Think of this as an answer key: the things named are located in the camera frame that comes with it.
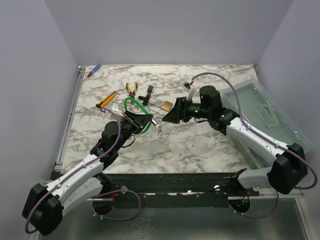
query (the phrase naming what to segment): white marble surface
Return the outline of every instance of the white marble surface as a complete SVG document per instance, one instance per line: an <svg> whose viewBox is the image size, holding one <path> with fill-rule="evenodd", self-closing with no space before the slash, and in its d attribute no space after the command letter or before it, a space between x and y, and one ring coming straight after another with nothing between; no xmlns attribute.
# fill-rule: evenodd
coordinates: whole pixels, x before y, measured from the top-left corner
<svg viewBox="0 0 320 240"><path fill-rule="evenodd" d="M82 84L80 96L71 127L71 133L63 159L62 173L66 173L81 161L101 138L106 123L112 120L95 107L112 91L117 91L114 102L123 110L123 100L128 96L126 82L139 84L136 99L145 96L149 85L153 85L152 102L170 101L186 96L181 84L202 72L223 75L232 84L257 79L252 65L105 65ZM199 88L213 85L222 90L228 85L215 76L201 76L193 84L197 89L193 101L200 102ZM135 143L122 148L119 157L109 166L106 173L218 173L236 172L249 168L228 136L213 130L207 122L172 124L162 122L167 113L153 113L162 126L157 136L155 127L136 137Z"/></svg>

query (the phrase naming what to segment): green hose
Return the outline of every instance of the green hose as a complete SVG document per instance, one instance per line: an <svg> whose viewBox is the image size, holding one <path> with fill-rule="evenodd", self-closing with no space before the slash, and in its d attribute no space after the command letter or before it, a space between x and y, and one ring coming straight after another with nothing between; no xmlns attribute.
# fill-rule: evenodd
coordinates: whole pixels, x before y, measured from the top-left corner
<svg viewBox="0 0 320 240"><path fill-rule="evenodd" d="M126 111L128 111L128 107L127 107L127 102L128 102L128 101L134 102L135 104L138 105L138 107L139 107L145 114L149 114L149 113L147 112L147 110L144 108L144 106L142 106L140 102L138 102L137 100L135 100L135 99L132 98L132 97L127 97L127 98L124 100L124 109L125 109ZM148 125L142 130L141 134L145 134L145 133L149 130L150 126L151 126L151 123L149 122Z"/></svg>

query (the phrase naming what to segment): marble table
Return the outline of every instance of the marble table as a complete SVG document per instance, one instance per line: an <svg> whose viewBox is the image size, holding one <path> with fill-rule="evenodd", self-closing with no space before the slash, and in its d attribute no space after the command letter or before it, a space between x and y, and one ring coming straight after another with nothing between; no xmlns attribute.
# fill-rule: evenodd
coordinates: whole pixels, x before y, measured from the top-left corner
<svg viewBox="0 0 320 240"><path fill-rule="evenodd" d="M82 84L61 172L66 173L84 159L101 138L105 124L113 121L109 114L96 108L96 103L112 91L117 91L113 102L118 102L122 111L123 100L128 96L126 82L130 82L131 87L138 82L137 96L145 96L148 86L153 85L150 101L175 103L176 97L187 94L181 84L202 72L221 74L234 85L257 79L252 65L102 66ZM228 87L218 77L201 76L193 84L197 89L194 102L200 102L199 88L205 85L213 85L219 91ZM162 122L167 112L157 110L159 113L150 113L162 126L160 135L153 126L146 134L138 135L132 146L118 152L119 157L105 169L106 173L219 173L249 168L231 139L213 130L207 122L196 123L193 119L180 124ZM131 111L141 112L137 107L132 107Z"/></svg>

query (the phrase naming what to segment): transparent plastic container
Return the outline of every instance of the transparent plastic container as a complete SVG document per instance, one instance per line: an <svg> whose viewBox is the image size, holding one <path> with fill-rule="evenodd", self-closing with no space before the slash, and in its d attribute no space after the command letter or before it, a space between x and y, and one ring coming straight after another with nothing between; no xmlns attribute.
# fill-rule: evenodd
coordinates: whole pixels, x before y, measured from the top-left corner
<svg viewBox="0 0 320 240"><path fill-rule="evenodd" d="M239 95L242 113L252 126L289 145L301 145L305 153L313 148L312 142L257 80L247 80L234 88ZM224 107L239 112L231 88L220 91L220 95ZM252 149L236 139L232 140L251 168L270 167L270 164Z"/></svg>

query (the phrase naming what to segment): yellow handle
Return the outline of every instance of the yellow handle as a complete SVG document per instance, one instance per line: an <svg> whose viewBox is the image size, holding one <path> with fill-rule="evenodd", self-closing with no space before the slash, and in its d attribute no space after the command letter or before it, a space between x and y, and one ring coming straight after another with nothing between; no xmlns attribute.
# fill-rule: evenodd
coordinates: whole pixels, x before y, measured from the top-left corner
<svg viewBox="0 0 320 240"><path fill-rule="evenodd" d="M116 94L111 95L111 97L109 97L107 101L101 104L101 107L103 108L105 105L107 105L115 96Z"/></svg>

